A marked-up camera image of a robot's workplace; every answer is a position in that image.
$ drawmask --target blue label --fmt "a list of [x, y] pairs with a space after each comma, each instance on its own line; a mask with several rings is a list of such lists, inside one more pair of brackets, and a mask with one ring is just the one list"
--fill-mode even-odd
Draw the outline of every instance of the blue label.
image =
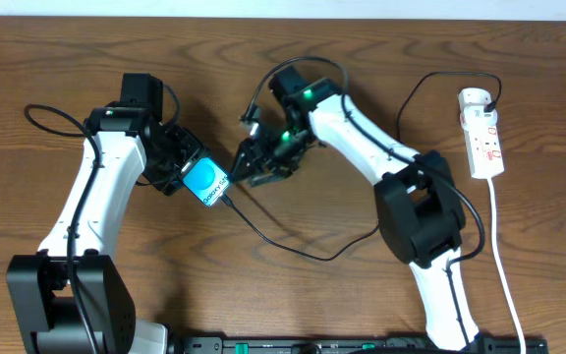
[[210, 159], [200, 159], [183, 178], [185, 186], [207, 207], [211, 207], [229, 187], [228, 176]]

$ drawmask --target wood grain surface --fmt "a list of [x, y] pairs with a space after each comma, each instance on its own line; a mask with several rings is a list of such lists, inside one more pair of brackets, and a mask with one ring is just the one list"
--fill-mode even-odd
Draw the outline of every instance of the wood grain surface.
[[[500, 76], [506, 172], [498, 190], [500, 247], [528, 335], [566, 353], [566, 24], [414, 21], [0, 18], [0, 353], [23, 351], [5, 283], [16, 254], [32, 254], [58, 217], [78, 172], [82, 141], [51, 136], [23, 118], [30, 102], [84, 119], [119, 97], [124, 72], [150, 72], [182, 104], [181, 123], [226, 168], [246, 132], [237, 124], [261, 76], [298, 55], [322, 55], [351, 72], [358, 106], [388, 133], [424, 74]], [[336, 76], [308, 64], [312, 78]], [[404, 115], [404, 140], [439, 150], [488, 224], [488, 192], [470, 178], [456, 92], [494, 90], [474, 78], [434, 78]], [[276, 110], [265, 94], [261, 102]], [[170, 102], [166, 114], [171, 114]], [[41, 122], [67, 130], [66, 122]], [[235, 204], [270, 237], [330, 255], [374, 227], [372, 190], [332, 148], [313, 149], [292, 178], [233, 188]], [[477, 243], [469, 219], [465, 250]], [[407, 266], [379, 236], [329, 264], [264, 244], [223, 205], [188, 192], [135, 188], [117, 256], [138, 316], [181, 333], [228, 336], [385, 335], [425, 331]], [[489, 243], [462, 265], [481, 329], [513, 335]]]

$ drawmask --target green connector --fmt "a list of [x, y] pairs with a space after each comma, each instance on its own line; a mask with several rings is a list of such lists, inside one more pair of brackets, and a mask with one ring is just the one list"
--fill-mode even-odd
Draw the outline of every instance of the green connector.
[[248, 344], [245, 343], [235, 344], [235, 354], [248, 354]]

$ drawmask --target white cable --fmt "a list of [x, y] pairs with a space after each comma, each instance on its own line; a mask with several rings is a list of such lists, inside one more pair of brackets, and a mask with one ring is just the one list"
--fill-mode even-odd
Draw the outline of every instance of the white cable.
[[506, 301], [508, 302], [512, 322], [515, 324], [515, 328], [517, 329], [520, 352], [521, 354], [526, 354], [526, 339], [523, 336], [521, 323], [519, 323], [519, 316], [517, 316], [515, 303], [512, 301], [512, 296], [510, 295], [508, 280], [506, 280], [506, 274], [504, 273], [503, 266], [501, 265], [501, 257], [499, 257], [499, 247], [497, 246], [497, 202], [495, 201], [495, 189], [492, 185], [492, 178], [487, 178], [486, 181], [488, 181], [488, 189], [490, 191], [490, 238], [492, 240], [492, 256], [495, 258], [495, 264], [497, 265], [497, 271], [499, 272], [499, 279], [501, 280], [501, 287], [503, 287], [503, 293], [506, 295]]

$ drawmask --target white power strip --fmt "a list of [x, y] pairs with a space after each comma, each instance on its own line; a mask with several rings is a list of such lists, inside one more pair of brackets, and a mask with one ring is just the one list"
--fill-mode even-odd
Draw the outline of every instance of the white power strip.
[[488, 181], [490, 190], [490, 239], [492, 244], [492, 255], [497, 265], [497, 272], [501, 280], [501, 287], [506, 296], [512, 322], [519, 337], [520, 353], [526, 354], [526, 339], [521, 329], [519, 316], [515, 304], [510, 295], [508, 280], [503, 271], [499, 247], [497, 245], [497, 203], [492, 177], [504, 171], [503, 158], [501, 157], [501, 145], [497, 133], [497, 111], [493, 109], [486, 112], [485, 107], [490, 103], [490, 93], [481, 88], [465, 88], [458, 94], [460, 102], [460, 124], [464, 129], [464, 138], [467, 143], [467, 154], [469, 156], [469, 167], [473, 178]]
[[458, 95], [458, 101], [471, 176], [486, 179], [500, 174], [504, 168], [495, 125], [497, 110], [484, 110], [490, 103], [490, 93], [481, 88], [465, 88]]

